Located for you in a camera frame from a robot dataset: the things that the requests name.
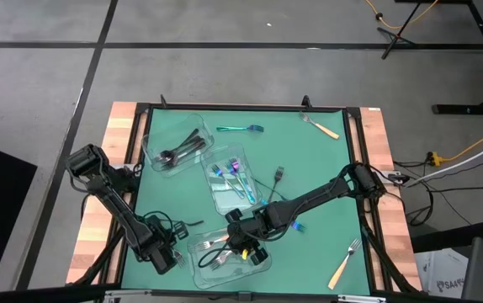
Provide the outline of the green table mat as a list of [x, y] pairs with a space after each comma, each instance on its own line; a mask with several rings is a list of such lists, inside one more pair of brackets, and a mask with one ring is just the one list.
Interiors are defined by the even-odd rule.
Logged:
[[[278, 166], [284, 177], [277, 190], [293, 199], [334, 178], [350, 161], [341, 112], [312, 113], [316, 123], [339, 134], [339, 139], [304, 122], [297, 112], [205, 111], [204, 122], [215, 145], [242, 145], [256, 179], [269, 185]], [[217, 126], [261, 125], [264, 132], [217, 131]], [[139, 214], [160, 210], [172, 220], [200, 221], [192, 234], [223, 228], [226, 220], [216, 209], [202, 166], [164, 178], [145, 166], [135, 209]], [[223, 291], [325, 295], [329, 279], [347, 255], [348, 245], [360, 235], [354, 199], [327, 202], [300, 216], [304, 233], [288, 230], [267, 244], [271, 268], [222, 284]]]

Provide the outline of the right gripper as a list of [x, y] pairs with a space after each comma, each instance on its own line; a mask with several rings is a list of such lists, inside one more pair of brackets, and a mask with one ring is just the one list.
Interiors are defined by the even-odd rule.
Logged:
[[[282, 237], [282, 207], [279, 205], [265, 205], [252, 212], [252, 216], [243, 218], [239, 209], [225, 214], [228, 222], [228, 247], [239, 253], [255, 250], [258, 241], [273, 242]], [[265, 248], [259, 248], [252, 255], [255, 266], [268, 258]]]

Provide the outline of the black desk frame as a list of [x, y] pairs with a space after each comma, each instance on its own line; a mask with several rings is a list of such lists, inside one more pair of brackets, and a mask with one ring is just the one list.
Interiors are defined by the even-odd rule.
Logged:
[[[396, 0], [398, 3], [433, 3], [435, 0]], [[483, 38], [483, 18], [472, 0], [438, 0], [442, 4], [465, 5], [474, 21], [475, 25]], [[416, 50], [416, 51], [483, 51], [483, 44], [418, 44], [412, 48], [398, 45], [393, 50]], [[434, 114], [464, 114], [464, 115], [483, 115], [483, 101], [480, 104], [434, 104], [432, 106]]]

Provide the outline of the black tripod stand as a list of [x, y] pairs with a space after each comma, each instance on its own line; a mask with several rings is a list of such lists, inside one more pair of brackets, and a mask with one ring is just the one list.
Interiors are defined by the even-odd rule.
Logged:
[[391, 51], [396, 46], [398, 46], [398, 45], [405, 46], [406, 48], [412, 48], [414, 46], [417, 46], [417, 44], [415, 42], [413, 42], [411, 40], [408, 40], [406, 38], [403, 38], [402, 37], [402, 33], [406, 29], [406, 26], [411, 22], [414, 14], [417, 12], [417, 10], [419, 9], [420, 5], [421, 5], [420, 3], [417, 3], [416, 7], [414, 7], [414, 9], [411, 11], [410, 15], [408, 16], [408, 18], [406, 19], [406, 21], [404, 22], [404, 24], [399, 27], [399, 29], [398, 29], [398, 31], [396, 33], [391, 32], [391, 27], [390, 26], [388, 26], [387, 29], [383, 29], [381, 27], [378, 27], [377, 28], [377, 30], [381, 34], [387, 34], [390, 37], [390, 42], [386, 46], [386, 48], [384, 50], [384, 53], [381, 56], [381, 59], [382, 60], [385, 60], [388, 57], [388, 55], [391, 53]]

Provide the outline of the black table frame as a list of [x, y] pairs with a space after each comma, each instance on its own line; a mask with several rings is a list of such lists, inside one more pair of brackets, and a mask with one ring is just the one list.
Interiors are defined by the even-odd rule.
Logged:
[[[257, 111], [257, 112], [297, 112], [300, 111], [310, 116], [312, 113], [332, 113], [341, 112], [344, 117], [344, 127], [347, 137], [348, 151], [350, 161], [348, 164], [357, 162], [354, 155], [352, 134], [350, 130], [350, 118], [347, 110], [341, 107], [316, 107], [307, 104], [301, 105], [249, 105], [249, 104], [168, 104], [161, 102], [159, 104], [147, 105], [148, 116], [146, 119], [146, 128], [144, 136], [150, 133], [152, 116], [158, 110], [166, 110], [167, 112], [175, 112], [178, 116], [183, 114], [199, 114], [205, 111]], [[141, 155], [143, 168], [149, 166], [145, 163], [145, 155]], [[135, 206], [137, 196], [140, 190], [141, 177], [139, 178], [137, 190], [131, 194], [129, 206], [138, 215]], [[375, 218], [375, 212], [366, 212], [364, 209], [364, 199], [354, 199], [358, 208], [358, 224], [361, 239], [361, 246], [349, 258], [346, 268], [342, 276], [338, 280], [336, 287], [329, 290], [326, 295], [370, 295], [375, 290], [383, 290], [387, 292], [412, 293], [417, 294], [419, 287], [417, 284], [410, 283], [406, 277], [398, 270], [391, 261], [390, 256], [385, 248], [379, 243], [369, 226], [369, 219]], [[384, 195], [378, 199], [372, 199], [376, 206], [381, 206], [384, 201]], [[175, 248], [184, 253], [188, 260], [188, 264], [184, 268], [174, 266], [165, 274], [159, 274], [152, 263], [139, 262], [135, 258], [135, 254], [127, 246], [123, 245], [120, 249], [118, 259], [118, 267], [114, 274], [114, 282], [122, 289], [137, 290], [176, 290], [176, 291], [223, 291], [220, 285], [202, 290], [199, 289], [191, 274], [191, 264], [187, 249], [188, 238], [194, 234], [191, 233], [192, 226], [189, 230], [188, 237], [183, 240], [177, 240]]]

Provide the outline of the purple-headed iridescent fork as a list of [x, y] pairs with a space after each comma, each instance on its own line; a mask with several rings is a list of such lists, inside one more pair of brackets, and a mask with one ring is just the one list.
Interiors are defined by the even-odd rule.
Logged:
[[251, 205], [255, 205], [257, 203], [256, 195], [254, 194], [252, 186], [249, 182], [249, 178], [243, 170], [242, 165], [238, 162], [238, 159], [231, 158], [227, 164], [230, 174], [233, 175], [237, 182], [241, 185], [241, 189], [249, 200], [249, 203]]

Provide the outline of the clear plastic bin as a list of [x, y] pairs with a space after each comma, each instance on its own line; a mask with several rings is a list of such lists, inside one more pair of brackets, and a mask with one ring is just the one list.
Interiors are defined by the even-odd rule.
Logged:
[[[199, 129], [197, 136], [205, 140], [205, 147], [190, 153], [173, 168], [166, 168], [156, 160], [156, 156], [160, 152], [177, 147], [195, 128]], [[201, 115], [183, 114], [178, 116], [175, 112], [158, 110], [152, 116], [150, 133], [143, 137], [141, 147], [146, 158], [145, 163], [164, 178], [170, 178], [199, 163], [200, 155], [207, 152], [214, 143], [215, 138]]]
[[[271, 268], [272, 257], [268, 258], [258, 266], [252, 263], [254, 251], [236, 253], [234, 252], [227, 261], [217, 270], [211, 270], [210, 264], [222, 252], [232, 251], [228, 247], [219, 252], [226, 242], [217, 243], [211, 249], [205, 251], [194, 251], [194, 245], [199, 242], [209, 241], [216, 238], [228, 237], [226, 228], [195, 234], [188, 238], [187, 249], [191, 264], [191, 274], [195, 285], [202, 290], [215, 287], [220, 284], [233, 282], [248, 276], [259, 274]], [[263, 243], [259, 243], [258, 248], [265, 248]]]
[[[228, 170], [227, 163], [231, 158], [237, 158], [238, 162], [241, 164], [243, 170], [247, 174], [249, 182], [257, 198], [257, 203], [255, 205], [251, 205], [247, 197], [245, 199], [241, 199], [234, 192], [234, 190], [227, 185], [221, 177], [218, 177], [211, 169], [212, 165], [216, 164], [222, 170], [225, 176], [242, 191], [241, 185]], [[252, 170], [249, 166], [249, 162], [242, 145], [230, 144], [212, 148], [200, 156], [200, 163], [204, 170], [204, 176], [207, 184], [209, 185], [216, 211], [219, 214], [225, 215], [234, 209], [245, 211], [256, 207], [260, 203], [260, 200], [262, 199], [261, 191], [258, 189], [255, 181], [252, 179]]]

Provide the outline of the black rig frame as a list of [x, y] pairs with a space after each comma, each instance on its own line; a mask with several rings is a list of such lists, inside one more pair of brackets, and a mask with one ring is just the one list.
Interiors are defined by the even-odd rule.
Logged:
[[329, 303], [483, 303], [482, 300], [462, 300], [448, 297], [375, 290], [370, 295], [303, 295], [273, 294], [250, 291], [176, 291], [122, 289], [118, 284], [70, 285], [54, 288], [11, 290], [0, 292], [0, 303], [82, 303], [111, 297], [144, 295], [183, 298], [207, 298], [209, 300], [326, 300]]

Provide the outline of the white cardboard box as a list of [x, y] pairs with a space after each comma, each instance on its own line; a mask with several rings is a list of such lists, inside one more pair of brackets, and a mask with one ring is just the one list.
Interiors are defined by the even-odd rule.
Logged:
[[422, 290], [429, 295], [459, 299], [468, 258], [451, 248], [414, 254]]

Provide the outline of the teal iridescent fork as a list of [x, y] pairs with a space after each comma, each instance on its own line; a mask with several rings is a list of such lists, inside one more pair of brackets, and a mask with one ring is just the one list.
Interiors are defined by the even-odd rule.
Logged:
[[264, 132], [264, 128], [261, 125], [249, 125], [245, 127], [238, 126], [217, 126], [217, 131], [251, 131], [251, 132]]

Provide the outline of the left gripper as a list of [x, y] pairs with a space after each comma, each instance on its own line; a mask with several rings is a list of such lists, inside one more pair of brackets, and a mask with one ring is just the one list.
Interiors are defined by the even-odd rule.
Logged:
[[[183, 240], [188, 237], [189, 232], [187, 225], [184, 221], [172, 221], [167, 215], [163, 214], [164, 219], [161, 219], [157, 215], [151, 216], [151, 225], [155, 233], [163, 240], [164, 246], [171, 248], [173, 244], [176, 243], [173, 231], [178, 238], [178, 240]], [[170, 227], [166, 228], [162, 225], [162, 222], [166, 221], [169, 223]]]

